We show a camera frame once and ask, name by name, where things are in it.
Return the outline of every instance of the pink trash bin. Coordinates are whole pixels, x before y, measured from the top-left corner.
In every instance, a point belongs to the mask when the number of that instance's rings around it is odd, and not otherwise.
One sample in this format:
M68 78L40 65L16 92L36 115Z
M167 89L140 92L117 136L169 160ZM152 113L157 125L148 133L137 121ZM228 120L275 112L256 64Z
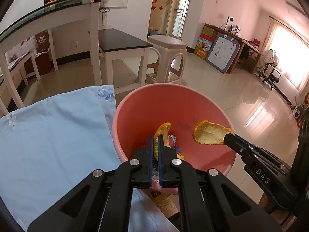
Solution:
M225 176L231 170L236 153L226 145L201 145L192 137L197 123L209 120L234 130L225 113L205 95L177 84L158 83L140 87L119 104L112 126L116 152L122 162L133 159L136 149L147 144L158 127L170 122L169 134L177 137L177 147L194 168L216 168ZM176 188L152 188L178 194Z

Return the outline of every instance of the plastic stool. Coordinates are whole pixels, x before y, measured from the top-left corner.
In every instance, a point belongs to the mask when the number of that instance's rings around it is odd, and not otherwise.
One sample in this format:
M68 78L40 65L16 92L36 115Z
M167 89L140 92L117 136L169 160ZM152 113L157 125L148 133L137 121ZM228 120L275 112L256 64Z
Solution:
M146 75L146 83L173 83L180 84L183 74L184 64L187 58L187 45L185 42L170 36L149 36L148 42L153 45L153 50L158 55L156 63L148 64L147 68L154 68L153 74ZM179 70L171 67L173 60L181 56ZM177 75L177 79L168 81L169 72Z

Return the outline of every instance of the curtain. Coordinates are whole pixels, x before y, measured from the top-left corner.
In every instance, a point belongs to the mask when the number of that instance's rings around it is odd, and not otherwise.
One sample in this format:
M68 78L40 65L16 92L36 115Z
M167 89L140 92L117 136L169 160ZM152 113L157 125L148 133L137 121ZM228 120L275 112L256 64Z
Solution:
M309 45L295 32L271 19L262 52L273 49L279 58L276 67L302 93L309 82Z

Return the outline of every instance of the fruit box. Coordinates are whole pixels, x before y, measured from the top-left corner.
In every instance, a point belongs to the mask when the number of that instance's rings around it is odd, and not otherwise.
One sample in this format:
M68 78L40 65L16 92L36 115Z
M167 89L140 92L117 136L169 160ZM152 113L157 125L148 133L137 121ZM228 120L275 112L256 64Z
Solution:
M208 52L211 49L211 46L214 43L214 41L215 40L213 38L201 34L200 37L198 38L194 54L206 60Z

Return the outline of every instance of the metal screw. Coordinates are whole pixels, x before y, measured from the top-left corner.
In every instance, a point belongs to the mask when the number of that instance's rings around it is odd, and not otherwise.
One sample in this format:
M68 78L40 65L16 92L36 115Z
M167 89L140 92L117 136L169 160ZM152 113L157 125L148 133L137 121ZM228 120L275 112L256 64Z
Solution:
M130 165L136 166L136 165L138 165L138 164L139 164L139 160L138 160L138 159L131 159L131 160L130 160Z
M174 165L180 165L180 164L182 163L182 161L181 161L181 159L173 159L173 160L172 160L172 163L173 163Z
M100 170L100 169L94 170L93 173L92 173L92 175L94 177L100 177L100 176L102 176L102 174L103 174L103 171Z
M208 171L208 173L209 173L211 176L217 176L217 175L219 174L218 170L217 170L217 169L214 169L214 168L210 169L210 170Z

